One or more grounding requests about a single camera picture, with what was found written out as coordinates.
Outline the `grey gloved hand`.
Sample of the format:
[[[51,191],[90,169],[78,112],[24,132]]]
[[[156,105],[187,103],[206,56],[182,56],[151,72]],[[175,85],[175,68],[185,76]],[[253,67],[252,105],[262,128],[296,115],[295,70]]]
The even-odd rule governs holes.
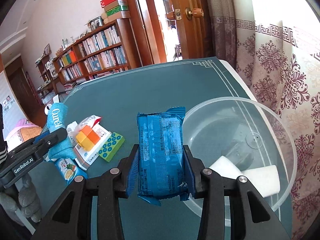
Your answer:
[[[21,213],[25,218],[31,218],[34,223],[38,223],[42,218],[41,203],[31,176],[28,173],[22,177],[22,184],[22,188],[18,193],[18,202],[22,207]],[[3,191],[1,192],[1,206],[14,222],[24,226],[16,215],[17,202]]]

